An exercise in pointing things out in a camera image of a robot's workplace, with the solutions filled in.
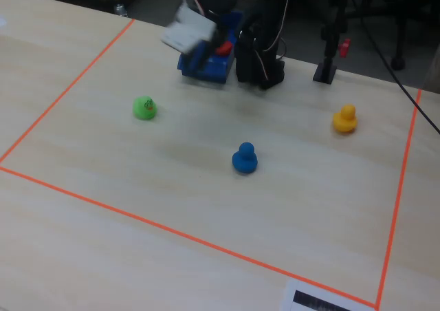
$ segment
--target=rubber duck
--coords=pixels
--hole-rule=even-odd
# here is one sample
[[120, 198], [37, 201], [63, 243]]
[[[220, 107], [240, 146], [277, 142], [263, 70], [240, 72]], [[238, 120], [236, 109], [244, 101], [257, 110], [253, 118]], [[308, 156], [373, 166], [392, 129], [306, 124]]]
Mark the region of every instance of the rubber duck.
[[232, 165], [241, 173], [252, 173], [255, 171], [258, 160], [256, 158], [254, 145], [244, 142], [240, 145], [239, 151], [232, 156]]
[[140, 120], [150, 120], [157, 113], [157, 107], [149, 96], [141, 96], [133, 103], [133, 114]]
[[356, 108], [353, 105], [345, 105], [333, 116], [335, 130], [342, 133], [352, 132], [358, 125], [357, 121]]

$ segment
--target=green rubber duck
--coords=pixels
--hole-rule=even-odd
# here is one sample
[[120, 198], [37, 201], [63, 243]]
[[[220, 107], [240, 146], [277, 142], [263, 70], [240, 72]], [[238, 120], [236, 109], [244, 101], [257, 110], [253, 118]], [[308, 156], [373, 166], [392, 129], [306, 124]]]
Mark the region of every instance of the green rubber duck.
[[141, 96], [133, 103], [133, 114], [140, 120], [150, 120], [156, 116], [157, 107], [149, 96]]

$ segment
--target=chair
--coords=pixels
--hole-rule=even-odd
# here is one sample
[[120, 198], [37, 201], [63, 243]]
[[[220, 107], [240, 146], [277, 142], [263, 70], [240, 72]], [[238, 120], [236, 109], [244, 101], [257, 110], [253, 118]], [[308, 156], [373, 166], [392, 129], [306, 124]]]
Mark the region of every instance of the chair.
[[[394, 70], [403, 70], [405, 68], [404, 43], [408, 19], [438, 22], [439, 0], [383, 0], [384, 5], [380, 7], [371, 7], [372, 1], [362, 0], [359, 11], [346, 13], [346, 18], [396, 16], [397, 47], [395, 56], [391, 60], [391, 67]], [[430, 6], [429, 12], [423, 10], [427, 6]]]

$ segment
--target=red object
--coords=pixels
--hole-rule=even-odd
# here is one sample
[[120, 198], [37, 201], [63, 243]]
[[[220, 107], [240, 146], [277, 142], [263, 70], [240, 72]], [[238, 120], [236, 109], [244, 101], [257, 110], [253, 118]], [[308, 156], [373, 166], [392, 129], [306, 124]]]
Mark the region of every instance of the red object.
[[339, 45], [339, 55], [341, 58], [346, 58], [349, 53], [351, 39], [346, 39], [341, 45]]
[[219, 56], [228, 56], [231, 54], [234, 45], [230, 41], [225, 41], [222, 46], [215, 50], [215, 54]]

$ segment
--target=wire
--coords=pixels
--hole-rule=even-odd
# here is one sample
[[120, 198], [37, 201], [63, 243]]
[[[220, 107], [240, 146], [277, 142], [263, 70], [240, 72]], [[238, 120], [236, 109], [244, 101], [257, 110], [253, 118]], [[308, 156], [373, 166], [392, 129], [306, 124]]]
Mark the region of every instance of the wire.
[[287, 53], [287, 44], [286, 44], [285, 40], [282, 37], [280, 37], [280, 41], [281, 41], [281, 43], [284, 44], [284, 52], [279, 58], [277, 58], [278, 61], [280, 61], [282, 58], [284, 58]]
[[205, 16], [205, 11], [204, 9], [201, 7], [200, 2], [198, 0], [194, 0], [195, 4], [197, 5], [197, 8], [199, 9], [200, 14], [204, 17]]
[[401, 90], [405, 93], [405, 95], [411, 100], [411, 102], [413, 103], [413, 105], [417, 108], [418, 111], [420, 111], [421, 115], [429, 122], [429, 124], [431, 124], [431, 126], [434, 128], [435, 131], [437, 131], [438, 134], [440, 134], [440, 129], [436, 126], [436, 124], [433, 123], [433, 121], [431, 121], [431, 119], [428, 117], [428, 115], [425, 114], [425, 112], [421, 109], [421, 107], [417, 104], [417, 102], [414, 100], [414, 98], [409, 94], [409, 92], [405, 89], [405, 87], [402, 85], [402, 83], [399, 81], [399, 79], [397, 78], [397, 76], [395, 75], [393, 69], [390, 67], [390, 65], [388, 64], [388, 62], [386, 61], [384, 55], [382, 54], [382, 51], [379, 49], [379, 46], [377, 45], [377, 43], [375, 42], [374, 38], [371, 36], [370, 30], [367, 28], [365, 22], [364, 22], [364, 17], [362, 16], [362, 12], [360, 12], [358, 4], [356, 3], [356, 0], [352, 0], [353, 5], [355, 6], [355, 9], [357, 11], [357, 13], [360, 16], [360, 23], [362, 25], [362, 27], [365, 30], [365, 33], [368, 37], [368, 39], [370, 40], [371, 44], [373, 44], [373, 47], [375, 49], [375, 51], [379, 54], [382, 62], [385, 65], [385, 68], [389, 71], [389, 73], [391, 74], [391, 76], [393, 77], [394, 81], [400, 86]]
[[286, 12], [287, 12], [287, 6], [288, 5], [289, 5], [289, 0], [286, 0], [286, 6], [284, 7], [284, 15], [283, 15], [283, 20], [281, 20], [280, 31], [276, 35], [276, 38], [275, 38], [274, 42], [272, 43], [272, 45], [270, 45], [266, 50], [263, 50], [263, 52], [267, 52], [267, 51], [271, 50], [275, 46], [277, 40], [280, 38], [281, 31], [283, 31], [284, 20], [286, 18]]
[[260, 56], [260, 54], [259, 54], [256, 50], [254, 50], [254, 51], [255, 51], [256, 56], [257, 56], [258, 59], [260, 60], [261, 68], [263, 68], [264, 77], [265, 77], [266, 80], [268, 81], [268, 80], [269, 80], [269, 77], [267, 77], [267, 72], [266, 72], [266, 68], [264, 67], [263, 60], [261, 60], [261, 56]]

